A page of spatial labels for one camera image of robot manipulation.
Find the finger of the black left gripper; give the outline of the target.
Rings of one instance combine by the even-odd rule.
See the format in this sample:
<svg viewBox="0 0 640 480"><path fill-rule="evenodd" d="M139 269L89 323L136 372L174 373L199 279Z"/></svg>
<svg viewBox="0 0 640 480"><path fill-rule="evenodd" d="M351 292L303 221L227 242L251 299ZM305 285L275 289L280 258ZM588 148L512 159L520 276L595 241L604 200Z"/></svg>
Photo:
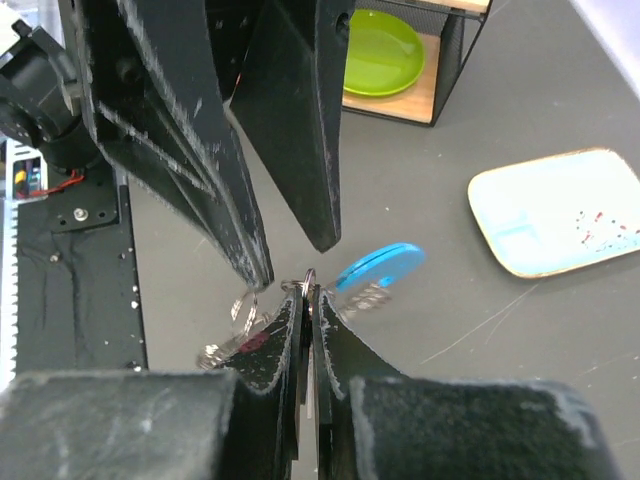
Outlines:
<svg viewBox="0 0 640 480"><path fill-rule="evenodd" d="M79 1L83 117L103 156L200 229L253 290L273 279L201 1Z"/></svg>
<svg viewBox="0 0 640 480"><path fill-rule="evenodd" d="M267 1L231 110L319 252L341 238L339 141L352 1Z"/></svg>

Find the silver key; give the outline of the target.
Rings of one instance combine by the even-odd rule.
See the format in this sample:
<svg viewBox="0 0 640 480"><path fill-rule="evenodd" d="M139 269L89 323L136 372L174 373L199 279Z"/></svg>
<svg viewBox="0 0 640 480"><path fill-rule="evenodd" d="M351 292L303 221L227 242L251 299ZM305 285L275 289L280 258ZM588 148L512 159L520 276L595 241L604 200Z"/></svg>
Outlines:
<svg viewBox="0 0 640 480"><path fill-rule="evenodd" d="M222 365L255 336L264 326L264 317L258 313L258 294L247 290L237 298L230 309L230 336L218 343L206 344L196 357L201 370L213 370Z"/></svg>

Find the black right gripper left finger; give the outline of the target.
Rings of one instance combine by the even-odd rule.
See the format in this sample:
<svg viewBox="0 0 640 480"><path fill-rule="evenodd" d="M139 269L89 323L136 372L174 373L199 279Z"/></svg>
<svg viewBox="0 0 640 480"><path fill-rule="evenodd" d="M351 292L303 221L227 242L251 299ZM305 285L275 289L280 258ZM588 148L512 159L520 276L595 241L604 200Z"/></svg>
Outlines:
<svg viewBox="0 0 640 480"><path fill-rule="evenodd" d="M303 298L209 372L32 372L1 396L5 479L286 479Z"/></svg>

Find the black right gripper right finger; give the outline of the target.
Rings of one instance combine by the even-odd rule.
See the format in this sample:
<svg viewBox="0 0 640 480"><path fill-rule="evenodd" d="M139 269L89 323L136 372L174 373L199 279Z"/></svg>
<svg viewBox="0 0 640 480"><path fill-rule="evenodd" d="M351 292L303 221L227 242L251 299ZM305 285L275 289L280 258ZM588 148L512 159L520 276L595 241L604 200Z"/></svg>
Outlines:
<svg viewBox="0 0 640 480"><path fill-rule="evenodd" d="M314 293L312 345L322 479L618 479L584 398L540 380L409 377Z"/></svg>

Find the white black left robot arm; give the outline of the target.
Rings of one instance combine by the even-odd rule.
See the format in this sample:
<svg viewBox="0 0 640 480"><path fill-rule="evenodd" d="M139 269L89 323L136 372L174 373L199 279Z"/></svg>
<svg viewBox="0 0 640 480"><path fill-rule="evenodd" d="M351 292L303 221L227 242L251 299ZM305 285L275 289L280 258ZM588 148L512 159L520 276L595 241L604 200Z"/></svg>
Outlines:
<svg viewBox="0 0 640 480"><path fill-rule="evenodd" d="M274 279L240 141L320 252L341 237L351 1L63 1L13 13L1 130L70 170L104 159L200 229L253 292Z"/></svg>

